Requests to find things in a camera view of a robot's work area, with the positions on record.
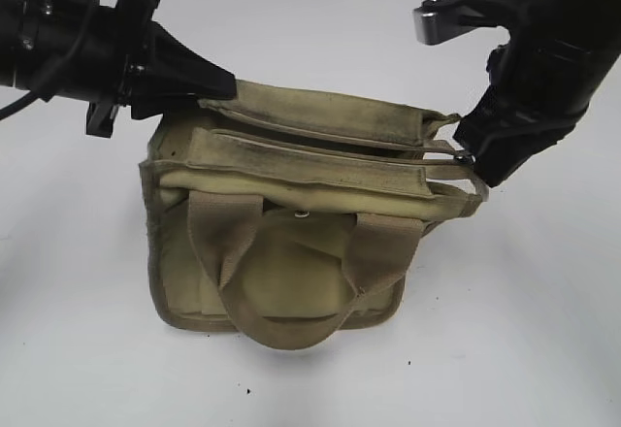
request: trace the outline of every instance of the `black plastic mount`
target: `black plastic mount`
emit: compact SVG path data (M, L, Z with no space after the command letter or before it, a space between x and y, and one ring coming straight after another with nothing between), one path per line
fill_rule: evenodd
M65 56L84 27L80 49L50 93L89 102L86 134L110 138L119 106L132 118L232 99L235 76L192 52L151 20L160 0L0 0L0 84L38 92L41 70Z
M428 0L419 38L439 44L477 27L505 27L490 86L455 140L490 186L567 136L621 53L621 0Z

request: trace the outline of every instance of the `screw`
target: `screw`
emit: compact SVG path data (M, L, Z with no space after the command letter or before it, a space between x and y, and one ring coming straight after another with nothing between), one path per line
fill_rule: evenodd
M129 71L140 75L141 73L145 71L145 66L144 65L132 65L129 67Z
M27 38L24 38L21 40L21 46L24 47L26 50L32 50L35 48L35 45L32 42L32 39L27 39Z
M464 165L474 164L474 158L467 152L463 151L453 157L456 162L463 163Z
M43 5L41 6L41 11L45 16L51 16L54 13L54 7L51 4L50 0L44 0Z

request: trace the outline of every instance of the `khaki pouch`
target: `khaki pouch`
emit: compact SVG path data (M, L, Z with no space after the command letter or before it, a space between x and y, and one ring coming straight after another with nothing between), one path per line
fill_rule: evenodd
M485 196L434 140L457 115L252 82L200 104L141 164L151 295L182 329L298 349L378 324L420 238Z

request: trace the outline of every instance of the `white table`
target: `white table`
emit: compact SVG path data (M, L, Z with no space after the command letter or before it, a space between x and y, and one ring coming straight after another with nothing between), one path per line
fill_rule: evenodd
M507 35L424 47L420 1L162 0L156 19L240 78L464 114ZM424 241L392 320L294 353L156 315L137 164L157 118L124 111L110 141L60 98L3 121L0 425L619 425L620 85L617 66L566 141Z

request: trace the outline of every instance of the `white background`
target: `white background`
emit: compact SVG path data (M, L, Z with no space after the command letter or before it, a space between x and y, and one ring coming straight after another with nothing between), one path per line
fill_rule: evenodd
M464 114L506 33L422 46L421 1L162 0L156 19L243 79ZM157 118L124 111L109 141L60 98L3 121L0 425L620 425L619 84L424 241L392 320L294 353L156 315L137 164Z

